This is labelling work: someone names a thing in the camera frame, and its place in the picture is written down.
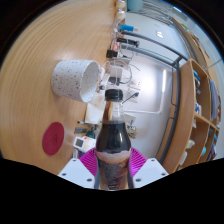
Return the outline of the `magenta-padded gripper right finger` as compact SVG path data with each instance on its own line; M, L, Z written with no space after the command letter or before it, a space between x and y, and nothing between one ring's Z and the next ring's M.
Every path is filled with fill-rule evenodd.
M131 149L128 173L129 188L141 188L167 175L167 171L156 158L146 158L137 149Z

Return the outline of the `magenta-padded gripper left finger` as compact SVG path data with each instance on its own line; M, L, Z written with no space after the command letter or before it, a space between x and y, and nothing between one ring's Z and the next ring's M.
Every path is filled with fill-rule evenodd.
M84 188L98 189L99 172L95 149L80 158L72 158L58 176Z

